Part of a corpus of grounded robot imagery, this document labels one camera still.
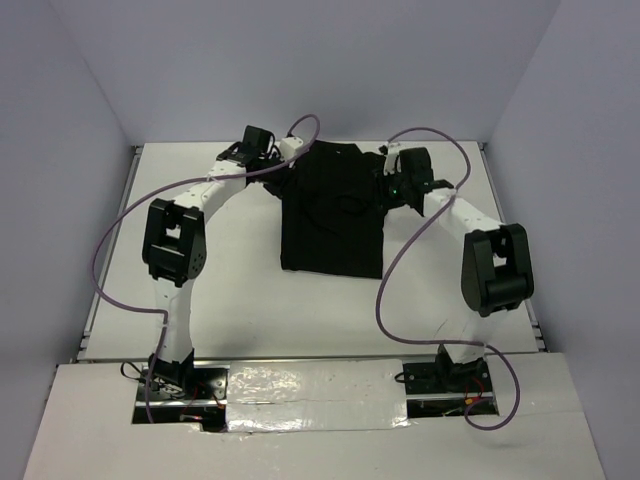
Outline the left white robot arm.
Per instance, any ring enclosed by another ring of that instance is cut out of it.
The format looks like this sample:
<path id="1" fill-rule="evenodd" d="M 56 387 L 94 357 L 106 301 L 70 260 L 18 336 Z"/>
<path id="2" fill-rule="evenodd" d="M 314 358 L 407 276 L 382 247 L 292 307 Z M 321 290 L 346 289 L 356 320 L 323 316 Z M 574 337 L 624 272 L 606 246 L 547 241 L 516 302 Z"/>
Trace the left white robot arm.
<path id="1" fill-rule="evenodd" d="M 162 315 L 149 370 L 171 397 L 184 398 L 197 385 L 190 317 L 194 283 L 207 260 L 208 221 L 249 181 L 285 173 L 307 146 L 292 134 L 273 143 L 271 133 L 248 126 L 242 140 L 216 157 L 205 179 L 170 200 L 157 198 L 149 205 L 142 259 Z"/>

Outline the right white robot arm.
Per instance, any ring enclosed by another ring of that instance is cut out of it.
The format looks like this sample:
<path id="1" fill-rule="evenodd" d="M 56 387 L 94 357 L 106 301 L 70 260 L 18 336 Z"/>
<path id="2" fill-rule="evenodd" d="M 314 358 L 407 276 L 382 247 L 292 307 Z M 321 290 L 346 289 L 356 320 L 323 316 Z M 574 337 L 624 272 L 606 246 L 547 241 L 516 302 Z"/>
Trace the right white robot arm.
<path id="1" fill-rule="evenodd" d="M 413 346 L 437 346 L 449 355 L 435 366 L 435 380 L 444 390 L 456 391 L 470 376 L 468 364 L 485 354 L 497 354 L 491 339 L 508 313 L 518 309 L 534 293 L 534 275 L 528 234 L 519 223 L 505 224 L 459 195 L 471 175 L 471 162 L 461 150 L 465 173 L 452 184 L 437 180 L 431 157 L 424 147 L 406 148 L 389 142 L 384 148 L 379 182 L 383 204 L 408 206 L 426 218 L 418 231 L 400 248 L 382 276 L 375 300 L 375 320 L 388 339 Z M 382 319 L 382 300 L 391 274 L 409 248 L 426 230 L 437 225 L 461 247 L 459 288 L 467 308 L 469 330 L 454 339 L 409 339 L 392 333 Z"/>

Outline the black long sleeve shirt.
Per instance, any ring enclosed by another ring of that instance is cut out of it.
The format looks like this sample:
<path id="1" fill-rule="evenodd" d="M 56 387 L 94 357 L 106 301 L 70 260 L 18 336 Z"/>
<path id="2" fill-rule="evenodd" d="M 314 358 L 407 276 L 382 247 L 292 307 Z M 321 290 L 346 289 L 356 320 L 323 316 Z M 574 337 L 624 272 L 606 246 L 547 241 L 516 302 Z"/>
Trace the black long sleeve shirt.
<path id="1" fill-rule="evenodd" d="M 373 173 L 384 157 L 355 144 L 315 142 L 297 160 L 281 202 L 280 264 L 286 271 L 380 279 L 386 214 Z"/>

